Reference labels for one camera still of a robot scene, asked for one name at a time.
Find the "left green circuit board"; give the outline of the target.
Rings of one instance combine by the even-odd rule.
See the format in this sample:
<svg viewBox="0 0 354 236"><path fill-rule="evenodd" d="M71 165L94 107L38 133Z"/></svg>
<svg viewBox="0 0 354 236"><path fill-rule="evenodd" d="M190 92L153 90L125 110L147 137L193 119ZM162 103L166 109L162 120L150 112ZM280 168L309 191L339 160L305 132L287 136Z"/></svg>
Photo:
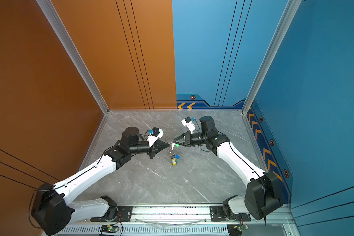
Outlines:
<svg viewBox="0 0 354 236"><path fill-rule="evenodd" d="M120 227L114 224L101 225L100 234L101 235L115 235L120 232Z"/></svg>

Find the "right green circuit board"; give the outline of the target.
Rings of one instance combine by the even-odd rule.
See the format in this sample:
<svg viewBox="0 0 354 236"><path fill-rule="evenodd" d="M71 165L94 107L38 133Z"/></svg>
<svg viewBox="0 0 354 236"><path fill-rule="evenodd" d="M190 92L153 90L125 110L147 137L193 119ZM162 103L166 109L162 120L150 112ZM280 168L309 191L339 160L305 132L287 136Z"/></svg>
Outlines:
<svg viewBox="0 0 354 236"><path fill-rule="evenodd" d="M245 226L245 225L236 225L236 226L234 226L234 229L236 229L239 232L242 232L242 231L247 229L247 226Z"/></svg>

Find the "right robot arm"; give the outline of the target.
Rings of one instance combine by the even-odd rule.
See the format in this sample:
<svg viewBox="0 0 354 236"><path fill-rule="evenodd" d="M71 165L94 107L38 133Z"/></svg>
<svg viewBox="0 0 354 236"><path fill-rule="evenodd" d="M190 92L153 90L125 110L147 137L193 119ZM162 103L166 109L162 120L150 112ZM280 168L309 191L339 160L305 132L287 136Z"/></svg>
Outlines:
<svg viewBox="0 0 354 236"><path fill-rule="evenodd" d="M206 150L224 160L246 186L245 196L235 195L223 202L222 210L226 220L237 221L243 213L256 220L266 220L267 215L284 205L280 180L275 174L265 172L240 153L228 136L216 128L211 116L200 118L199 132L195 132L193 121L190 117L182 120L188 131L173 139L172 145L205 145Z"/></svg>

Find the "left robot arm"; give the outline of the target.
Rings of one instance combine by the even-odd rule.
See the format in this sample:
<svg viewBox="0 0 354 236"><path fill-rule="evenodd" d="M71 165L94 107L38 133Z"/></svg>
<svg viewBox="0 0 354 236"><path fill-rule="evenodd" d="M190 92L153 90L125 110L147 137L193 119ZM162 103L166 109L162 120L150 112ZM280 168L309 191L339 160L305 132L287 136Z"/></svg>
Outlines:
<svg viewBox="0 0 354 236"><path fill-rule="evenodd" d="M162 141L164 132L154 127L146 139L136 127L128 127L120 140L106 149L92 164L55 184L45 183L34 194L30 215L48 236L62 231L68 224L85 219L118 221L117 203L109 196L77 202L76 198L103 177L115 172L137 154L154 158L169 147Z"/></svg>

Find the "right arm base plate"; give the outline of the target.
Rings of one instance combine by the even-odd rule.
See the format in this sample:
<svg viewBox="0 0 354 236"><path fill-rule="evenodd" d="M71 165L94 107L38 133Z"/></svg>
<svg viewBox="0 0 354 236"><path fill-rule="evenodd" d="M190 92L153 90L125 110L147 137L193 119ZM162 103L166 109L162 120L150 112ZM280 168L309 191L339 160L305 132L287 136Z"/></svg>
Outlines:
<svg viewBox="0 0 354 236"><path fill-rule="evenodd" d="M228 206L217 205L210 206L210 217L212 222L221 222L221 221L241 221L241 222L250 222L251 217L249 213L233 213Z"/></svg>

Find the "right aluminium corner post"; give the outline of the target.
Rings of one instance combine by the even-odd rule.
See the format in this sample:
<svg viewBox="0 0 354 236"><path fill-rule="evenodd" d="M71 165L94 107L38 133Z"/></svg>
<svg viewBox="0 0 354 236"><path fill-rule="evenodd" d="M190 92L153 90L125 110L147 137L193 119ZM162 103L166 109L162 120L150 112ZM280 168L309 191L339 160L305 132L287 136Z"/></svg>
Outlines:
<svg viewBox="0 0 354 236"><path fill-rule="evenodd" d="M268 49L255 76L252 86L242 108L242 113L246 115L265 79L265 76L278 52L278 49L293 21L293 18L301 4L302 0L289 0L279 20Z"/></svg>

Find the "green circuit board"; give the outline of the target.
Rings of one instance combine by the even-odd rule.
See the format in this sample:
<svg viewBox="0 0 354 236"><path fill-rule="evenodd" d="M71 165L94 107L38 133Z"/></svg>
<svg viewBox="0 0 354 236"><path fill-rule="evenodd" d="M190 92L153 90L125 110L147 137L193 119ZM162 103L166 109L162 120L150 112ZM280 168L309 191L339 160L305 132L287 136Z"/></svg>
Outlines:
<svg viewBox="0 0 354 236"><path fill-rule="evenodd" d="M245 226L245 225L236 225L236 226L234 226L234 229L236 229L239 232L242 232L242 231L247 229L247 226Z"/></svg>
<svg viewBox="0 0 354 236"><path fill-rule="evenodd" d="M100 234L101 235L115 235L120 232L120 227L114 224L101 225Z"/></svg>

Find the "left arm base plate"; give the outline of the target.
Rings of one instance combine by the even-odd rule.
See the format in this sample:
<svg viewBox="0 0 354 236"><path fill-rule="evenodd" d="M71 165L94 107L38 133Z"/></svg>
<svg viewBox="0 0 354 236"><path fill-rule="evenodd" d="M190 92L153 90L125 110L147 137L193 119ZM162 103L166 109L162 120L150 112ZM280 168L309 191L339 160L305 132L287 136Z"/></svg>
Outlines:
<svg viewBox="0 0 354 236"><path fill-rule="evenodd" d="M133 206L111 206L102 217L92 217L91 222L130 222Z"/></svg>

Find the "aluminium corner post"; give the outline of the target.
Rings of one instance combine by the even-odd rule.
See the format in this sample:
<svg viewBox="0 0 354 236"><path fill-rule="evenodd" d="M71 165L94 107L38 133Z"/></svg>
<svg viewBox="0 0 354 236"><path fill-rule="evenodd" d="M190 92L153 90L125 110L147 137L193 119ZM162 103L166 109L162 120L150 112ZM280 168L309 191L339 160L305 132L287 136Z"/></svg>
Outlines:
<svg viewBox="0 0 354 236"><path fill-rule="evenodd" d="M293 21L293 18L301 4L302 0L289 0L279 20L268 49L255 76L252 86L242 108L242 113L246 115L265 79L265 76L278 52L278 49Z"/></svg>
<svg viewBox="0 0 354 236"><path fill-rule="evenodd" d="M72 60L74 66L78 70L80 76L85 82L87 88L98 104L99 108L104 115L107 115L110 111L107 103L105 102L98 86L96 85L91 73L89 72L84 60L82 59L77 47L75 46L71 36L69 35L66 27L64 26L60 16L58 15L53 3L47 0L37 0L36 1L41 8L43 14L47 18L49 24L53 28L55 34L57 35L59 41L63 45L65 51Z"/></svg>

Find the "aluminium front rail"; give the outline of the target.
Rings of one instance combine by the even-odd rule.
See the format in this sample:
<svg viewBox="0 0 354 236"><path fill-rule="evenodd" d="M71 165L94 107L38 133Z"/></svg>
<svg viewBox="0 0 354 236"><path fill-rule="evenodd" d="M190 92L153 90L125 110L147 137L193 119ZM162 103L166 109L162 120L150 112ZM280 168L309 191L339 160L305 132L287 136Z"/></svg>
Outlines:
<svg viewBox="0 0 354 236"><path fill-rule="evenodd" d="M221 204L133 204L130 222L91 222L88 219L67 225L60 236L298 236L295 221L286 206L250 222L212 222L210 206ZM101 225L120 227L115 235L101 235ZM239 232L236 225L247 229Z"/></svg>

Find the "left aluminium corner post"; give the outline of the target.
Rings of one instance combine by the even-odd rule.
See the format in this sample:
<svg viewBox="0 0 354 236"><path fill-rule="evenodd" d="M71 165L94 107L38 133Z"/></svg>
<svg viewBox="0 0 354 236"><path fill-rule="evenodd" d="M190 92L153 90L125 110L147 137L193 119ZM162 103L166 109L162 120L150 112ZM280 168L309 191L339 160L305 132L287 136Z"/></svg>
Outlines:
<svg viewBox="0 0 354 236"><path fill-rule="evenodd" d="M47 18L49 24L53 28L55 34L57 35L59 41L63 45L65 51L72 60L74 66L78 70L80 76L85 82L87 88L98 104L99 108L104 115L107 115L110 111L107 103L105 102L98 86L96 85L91 73L89 72L84 60L82 59L77 47L75 46L71 36L69 35L66 27L64 26L60 16L58 15L53 3L47 0L37 0L36 1L41 8L43 14Z"/></svg>

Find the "grey metal key holder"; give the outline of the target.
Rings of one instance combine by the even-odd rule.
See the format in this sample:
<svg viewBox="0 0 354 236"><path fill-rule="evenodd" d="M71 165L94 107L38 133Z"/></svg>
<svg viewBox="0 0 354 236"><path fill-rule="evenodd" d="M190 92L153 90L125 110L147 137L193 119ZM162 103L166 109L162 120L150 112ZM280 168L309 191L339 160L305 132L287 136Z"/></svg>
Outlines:
<svg viewBox="0 0 354 236"><path fill-rule="evenodd" d="M171 162L172 162L172 159L175 158L175 155L176 155L176 154L173 152L171 146L169 146L169 147L167 148L167 152L168 152L169 158L171 159Z"/></svg>

